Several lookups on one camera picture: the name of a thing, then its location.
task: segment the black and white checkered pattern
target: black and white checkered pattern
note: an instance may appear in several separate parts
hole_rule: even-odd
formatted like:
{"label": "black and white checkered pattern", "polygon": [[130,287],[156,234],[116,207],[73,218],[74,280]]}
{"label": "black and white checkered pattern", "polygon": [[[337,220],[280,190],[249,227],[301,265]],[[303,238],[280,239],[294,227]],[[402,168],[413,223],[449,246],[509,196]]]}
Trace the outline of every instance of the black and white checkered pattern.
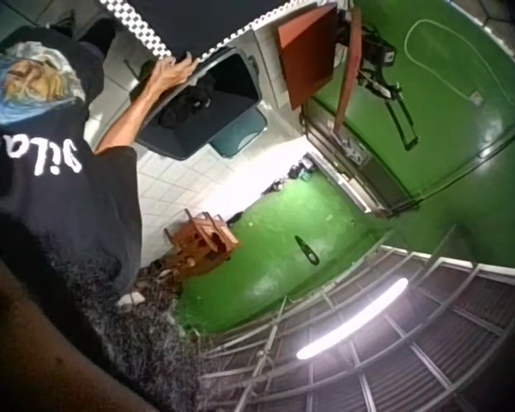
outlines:
{"label": "black and white checkered pattern", "polygon": [[[162,42],[161,38],[155,31],[148,25],[146,21],[131,7],[126,0],[100,0],[101,3],[158,58],[172,56],[172,53],[167,49],[166,45]],[[303,7],[310,3],[315,3],[317,0],[291,0],[281,7],[270,11],[269,13],[258,17],[256,20],[251,21],[246,26],[242,27],[236,33],[231,34],[228,38],[212,47],[205,52],[200,58],[200,61],[206,60],[217,50],[225,46],[227,43],[233,41],[237,37],[246,33],[248,30],[264,26],[269,21],[276,20],[287,13]]]}

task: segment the graphic print on shirt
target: graphic print on shirt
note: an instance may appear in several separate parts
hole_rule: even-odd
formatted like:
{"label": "graphic print on shirt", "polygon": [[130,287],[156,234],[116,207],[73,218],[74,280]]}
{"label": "graphic print on shirt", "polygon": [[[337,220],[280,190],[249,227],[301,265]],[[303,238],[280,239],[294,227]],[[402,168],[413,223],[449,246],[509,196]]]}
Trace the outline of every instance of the graphic print on shirt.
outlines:
{"label": "graphic print on shirt", "polygon": [[[82,170],[80,161],[75,157],[77,151],[75,144],[70,139],[63,141],[63,147],[55,142],[50,142],[44,137],[29,138],[27,135],[4,135],[0,138],[0,147],[4,147],[6,154],[10,159],[20,159],[28,153],[31,147],[35,147],[36,162],[34,164],[34,176],[40,176],[45,173],[46,168],[52,174],[61,173],[61,166],[64,164],[72,169],[74,173]],[[51,152],[51,163],[48,162],[48,154]]]}
{"label": "graphic print on shirt", "polygon": [[59,51],[36,41],[0,53],[0,125],[84,101],[80,79]]}

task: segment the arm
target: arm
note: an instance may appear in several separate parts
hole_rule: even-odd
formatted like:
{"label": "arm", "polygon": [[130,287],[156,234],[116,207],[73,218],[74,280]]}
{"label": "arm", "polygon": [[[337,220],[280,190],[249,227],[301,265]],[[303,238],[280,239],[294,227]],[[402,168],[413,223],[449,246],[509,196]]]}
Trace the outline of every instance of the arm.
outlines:
{"label": "arm", "polygon": [[172,64],[172,58],[164,58],[156,64],[145,89],[103,136],[95,150],[96,154],[115,146],[130,146],[136,140],[143,120],[155,102],[168,89],[186,82],[198,61],[193,61],[188,56],[181,63]]}
{"label": "arm", "polygon": [[0,387],[31,410],[155,411],[78,352],[1,260]]}

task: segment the light tube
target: light tube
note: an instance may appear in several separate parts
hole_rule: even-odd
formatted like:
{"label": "light tube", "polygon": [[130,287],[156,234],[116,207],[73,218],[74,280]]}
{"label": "light tube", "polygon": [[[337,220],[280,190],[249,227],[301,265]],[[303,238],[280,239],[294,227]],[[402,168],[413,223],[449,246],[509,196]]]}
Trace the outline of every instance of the light tube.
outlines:
{"label": "light tube", "polygon": [[332,332],[327,333],[313,343],[309,343],[296,354],[298,359],[309,359],[320,354],[328,348],[341,342],[343,339],[355,333],[358,329],[378,316],[387,306],[406,289],[408,279],[399,279],[389,289],[383,292],[374,302],[354,315],[350,320],[340,325]]}

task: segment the man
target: man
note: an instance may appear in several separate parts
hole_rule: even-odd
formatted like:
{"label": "man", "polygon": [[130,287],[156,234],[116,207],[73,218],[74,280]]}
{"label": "man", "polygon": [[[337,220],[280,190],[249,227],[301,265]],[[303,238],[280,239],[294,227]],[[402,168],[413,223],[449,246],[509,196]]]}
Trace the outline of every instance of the man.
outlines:
{"label": "man", "polygon": [[55,28],[22,27],[0,44],[0,259],[96,365],[155,406],[191,410],[191,354],[161,319],[123,317],[114,303],[133,283],[141,252],[129,146],[153,104],[197,62],[159,61],[92,153],[84,124],[103,88],[115,24],[97,21],[78,41],[70,27]]}

